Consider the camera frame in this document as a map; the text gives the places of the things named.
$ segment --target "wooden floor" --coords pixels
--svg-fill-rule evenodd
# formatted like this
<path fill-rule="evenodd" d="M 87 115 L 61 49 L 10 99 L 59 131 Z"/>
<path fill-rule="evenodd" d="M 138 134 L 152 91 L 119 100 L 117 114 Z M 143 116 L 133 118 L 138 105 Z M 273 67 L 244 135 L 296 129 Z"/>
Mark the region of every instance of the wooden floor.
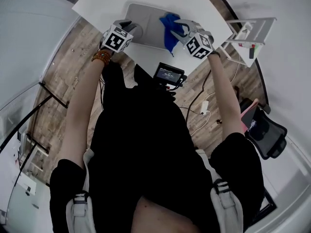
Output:
<path fill-rule="evenodd" d="M 224 19 L 228 20 L 233 18 L 222 0 L 210 1 L 218 9 Z M 94 27 L 84 19 L 81 19 L 57 52 L 53 63 L 44 77 L 44 82 L 46 83 L 46 87 L 63 102 L 66 103 L 70 101 L 75 86 L 83 76 L 85 67 L 89 64 L 93 53 L 97 50 L 101 36 L 101 33 Z M 237 56 L 234 50 L 231 50 L 232 54 Z M 115 54 L 113 60 L 121 64 L 126 86 L 133 87 L 135 85 L 133 78 L 134 62 L 124 53 Z M 225 56 L 222 56 L 222 62 L 228 77 L 232 80 L 237 70 L 237 64 L 229 62 Z M 177 94 L 175 97 L 178 106 L 189 106 L 195 96 L 201 91 L 203 81 L 209 70 L 209 62 L 205 60 L 188 76 L 188 79 L 184 83 L 184 87 L 176 91 Z M 261 104 L 266 103 L 259 72 L 255 64 L 251 68 L 240 66 L 232 85 L 236 85 L 240 88 L 241 98 L 258 98 Z M 194 103 L 192 110 L 199 112 L 202 101 L 208 94 L 213 92 L 213 79 L 212 76 L 210 76 L 205 85 L 205 92 Z M 47 93 L 42 91 L 38 94 L 37 101 L 43 100 L 46 96 Z M 221 125 L 216 122 L 216 120 L 220 119 L 220 116 L 215 96 L 210 96 L 208 100 L 211 117 L 208 124 L 193 135 L 192 139 L 197 147 L 204 149 L 209 155 L 221 142 L 222 128 Z M 181 110 L 184 115 L 186 115 L 187 110 Z M 92 139 L 95 123 L 101 111 L 98 88 L 88 128 L 88 144 L 90 144 Z M 34 139 L 41 145 L 47 147 L 50 150 L 50 154 L 48 157 L 37 156 L 34 161 L 38 166 L 41 166 L 44 171 L 38 171 L 38 169 L 32 167 L 32 172 L 37 175 L 39 179 L 48 183 L 52 170 L 57 166 L 58 154 L 65 129 L 65 116 L 66 109 L 55 100 L 50 100 L 40 109 L 35 124 Z M 201 127 L 206 122 L 207 118 L 208 115 L 196 115 L 190 112 L 188 120 L 190 133 Z"/>

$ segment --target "power strip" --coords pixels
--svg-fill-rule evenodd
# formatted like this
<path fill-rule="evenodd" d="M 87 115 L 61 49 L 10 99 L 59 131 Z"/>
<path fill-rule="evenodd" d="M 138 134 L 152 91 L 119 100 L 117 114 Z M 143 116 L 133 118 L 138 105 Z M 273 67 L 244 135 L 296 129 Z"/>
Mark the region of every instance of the power strip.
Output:
<path fill-rule="evenodd" d="M 208 108 L 208 101 L 203 101 L 202 105 L 201 105 L 201 114 L 202 115 L 206 115 L 206 113 L 208 112 L 207 108 Z"/>

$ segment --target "blue towel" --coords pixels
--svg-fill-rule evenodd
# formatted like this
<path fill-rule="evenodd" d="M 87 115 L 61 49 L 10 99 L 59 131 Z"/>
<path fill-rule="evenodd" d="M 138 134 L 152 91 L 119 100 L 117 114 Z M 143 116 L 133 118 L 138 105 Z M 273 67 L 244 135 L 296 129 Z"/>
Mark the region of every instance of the blue towel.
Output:
<path fill-rule="evenodd" d="M 172 35 L 171 30 L 184 33 L 183 27 L 177 23 L 174 23 L 174 21 L 178 19 L 180 19 L 180 17 L 175 14 L 167 14 L 165 17 L 160 18 L 160 21 L 163 23 L 165 27 L 164 45 L 166 49 L 170 51 L 172 55 L 173 55 L 172 53 L 173 48 L 178 43 L 178 40 L 176 39 L 174 35 Z"/>

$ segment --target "screen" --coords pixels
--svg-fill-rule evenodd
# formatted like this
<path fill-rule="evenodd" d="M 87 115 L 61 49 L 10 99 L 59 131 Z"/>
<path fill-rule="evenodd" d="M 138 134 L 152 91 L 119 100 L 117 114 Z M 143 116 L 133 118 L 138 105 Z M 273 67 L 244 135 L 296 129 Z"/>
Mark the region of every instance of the screen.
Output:
<path fill-rule="evenodd" d="M 180 73 L 175 73 L 175 72 L 172 72 L 172 71 L 168 71 L 168 70 L 166 70 L 164 68 L 160 68 L 159 72 L 157 73 L 156 76 L 158 78 L 165 79 L 165 80 L 168 80 L 168 81 L 176 83 L 180 79 L 181 74 Z"/>

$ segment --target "black office chair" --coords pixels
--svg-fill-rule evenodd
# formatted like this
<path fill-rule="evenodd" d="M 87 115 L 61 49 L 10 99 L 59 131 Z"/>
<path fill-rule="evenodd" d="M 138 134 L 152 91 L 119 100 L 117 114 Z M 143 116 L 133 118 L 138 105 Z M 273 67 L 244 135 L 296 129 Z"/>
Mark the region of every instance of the black office chair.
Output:
<path fill-rule="evenodd" d="M 241 113 L 252 104 L 250 99 L 244 99 L 240 103 Z M 287 129 L 267 117 L 265 112 L 258 106 L 254 112 L 252 125 L 245 137 L 258 149 L 264 160 L 277 158 L 286 147 L 285 136 Z"/>

